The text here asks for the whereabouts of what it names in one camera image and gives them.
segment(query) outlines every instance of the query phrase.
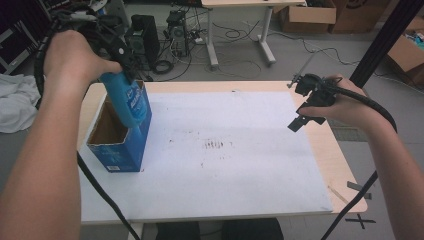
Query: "white cloth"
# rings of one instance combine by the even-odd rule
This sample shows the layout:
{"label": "white cloth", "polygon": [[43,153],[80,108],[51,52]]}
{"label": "white cloth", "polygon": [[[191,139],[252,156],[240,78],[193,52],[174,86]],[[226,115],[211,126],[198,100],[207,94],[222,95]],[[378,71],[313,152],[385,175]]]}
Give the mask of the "white cloth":
{"label": "white cloth", "polygon": [[13,133],[30,127],[39,98],[33,76],[0,74],[0,132]]}

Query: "black pole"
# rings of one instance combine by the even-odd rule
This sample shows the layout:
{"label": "black pole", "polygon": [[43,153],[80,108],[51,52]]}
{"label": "black pole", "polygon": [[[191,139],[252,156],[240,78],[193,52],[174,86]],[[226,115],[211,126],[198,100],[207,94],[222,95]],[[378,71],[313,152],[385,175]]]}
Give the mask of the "black pole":
{"label": "black pole", "polygon": [[423,5],[424,0],[399,1],[350,77],[356,86],[365,85]]}

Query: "right hand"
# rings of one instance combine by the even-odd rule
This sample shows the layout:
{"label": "right hand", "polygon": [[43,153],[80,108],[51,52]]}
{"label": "right hand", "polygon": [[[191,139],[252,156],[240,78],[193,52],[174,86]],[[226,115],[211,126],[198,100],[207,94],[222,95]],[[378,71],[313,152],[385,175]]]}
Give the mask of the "right hand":
{"label": "right hand", "polygon": [[[338,87],[351,90],[365,96],[362,89],[342,75],[335,75],[329,78],[342,78],[337,84]],[[325,117],[334,119],[345,124],[357,127],[365,132],[372,127],[375,121],[381,120],[383,117],[374,109],[365,104],[337,94],[336,102],[330,107],[304,107],[299,109],[299,114],[309,117]]]}
{"label": "right hand", "polygon": [[90,82],[102,73],[120,71],[119,63],[97,56],[81,33],[73,30],[56,33],[44,63],[46,93],[63,88],[84,93]]}

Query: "open box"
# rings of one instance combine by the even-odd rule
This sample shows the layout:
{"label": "open box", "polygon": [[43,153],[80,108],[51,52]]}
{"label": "open box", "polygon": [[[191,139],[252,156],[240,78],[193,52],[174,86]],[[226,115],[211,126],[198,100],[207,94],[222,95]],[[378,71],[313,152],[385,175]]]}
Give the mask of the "open box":
{"label": "open box", "polygon": [[331,33],[366,33],[374,29],[390,0],[333,0],[337,8],[336,24]]}
{"label": "open box", "polygon": [[88,148],[109,172],[140,171],[152,111],[143,82],[138,84],[147,107],[143,122],[135,128],[125,127],[106,96],[87,140]]}
{"label": "open box", "polygon": [[[406,32],[424,33],[424,18],[415,17],[406,28]],[[400,77],[409,85],[424,85],[424,50],[405,36],[400,36],[387,54]]]}
{"label": "open box", "polygon": [[283,32],[325,33],[336,22],[336,6],[331,0],[324,7],[288,6],[279,14]]}

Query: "white sheet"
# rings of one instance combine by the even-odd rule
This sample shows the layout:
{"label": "white sheet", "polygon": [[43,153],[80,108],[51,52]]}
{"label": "white sheet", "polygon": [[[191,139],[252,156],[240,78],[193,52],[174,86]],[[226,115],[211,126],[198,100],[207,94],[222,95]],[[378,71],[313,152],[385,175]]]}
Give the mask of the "white sheet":
{"label": "white sheet", "polygon": [[[140,173],[108,173],[86,146],[81,149],[127,218],[332,211],[305,133],[287,128],[297,116],[289,93],[149,94],[149,100],[153,117]],[[81,178],[82,220],[117,220]]]}

